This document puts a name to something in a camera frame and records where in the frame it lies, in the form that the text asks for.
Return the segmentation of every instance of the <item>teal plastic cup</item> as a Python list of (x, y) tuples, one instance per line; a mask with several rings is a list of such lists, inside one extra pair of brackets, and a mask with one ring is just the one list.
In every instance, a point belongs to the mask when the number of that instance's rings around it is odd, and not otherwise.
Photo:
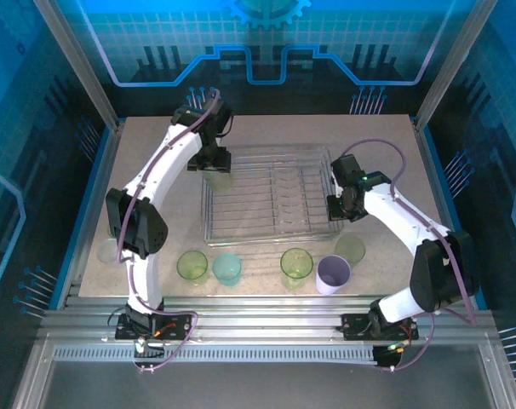
[(220, 254), (213, 261), (213, 274), (223, 284), (233, 287), (241, 279), (241, 260), (236, 254)]

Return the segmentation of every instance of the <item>clear plastic tray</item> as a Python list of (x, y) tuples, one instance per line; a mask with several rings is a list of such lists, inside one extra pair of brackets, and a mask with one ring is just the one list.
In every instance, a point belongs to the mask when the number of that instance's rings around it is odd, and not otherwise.
[(330, 152), (314, 145), (233, 147), (232, 186), (204, 180), (202, 222), (211, 246), (330, 239), (342, 225), (328, 218)]

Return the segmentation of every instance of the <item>blue wall panel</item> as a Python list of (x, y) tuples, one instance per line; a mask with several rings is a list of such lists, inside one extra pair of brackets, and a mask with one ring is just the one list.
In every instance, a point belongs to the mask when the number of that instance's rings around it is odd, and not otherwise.
[(499, 329), (516, 325), (516, 0), (499, 2), (430, 129), (446, 166), (474, 168), (452, 192), (479, 253), (484, 298)]
[(0, 0), (0, 408), (51, 298), (26, 272), (57, 276), (103, 129), (33, 2)]

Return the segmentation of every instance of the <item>translucent cup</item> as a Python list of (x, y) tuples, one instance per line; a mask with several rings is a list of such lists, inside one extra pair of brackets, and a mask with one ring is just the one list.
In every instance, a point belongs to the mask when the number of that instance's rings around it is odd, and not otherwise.
[(293, 290), (303, 285), (312, 272), (312, 257), (303, 249), (289, 249), (281, 257), (281, 269), (284, 273), (283, 284)]
[(176, 263), (176, 271), (192, 285), (201, 285), (209, 278), (207, 257), (197, 250), (184, 253)]
[(125, 268), (125, 264), (117, 261), (118, 242), (116, 239), (106, 239), (97, 247), (97, 258), (109, 268)]
[(364, 258), (366, 246), (357, 236), (346, 234), (335, 243), (334, 253), (343, 257), (354, 267)]
[(233, 287), (241, 279), (241, 260), (233, 253), (220, 254), (213, 261), (213, 274), (223, 285)]
[(232, 187), (232, 175), (223, 172), (204, 170), (204, 179), (214, 192), (223, 192)]

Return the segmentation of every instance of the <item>purple plastic cup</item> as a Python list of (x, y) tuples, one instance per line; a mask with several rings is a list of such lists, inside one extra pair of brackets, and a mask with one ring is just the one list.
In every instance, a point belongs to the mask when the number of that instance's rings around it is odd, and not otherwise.
[(317, 266), (317, 291), (329, 296), (340, 290), (351, 279), (351, 266), (341, 256), (330, 255)]

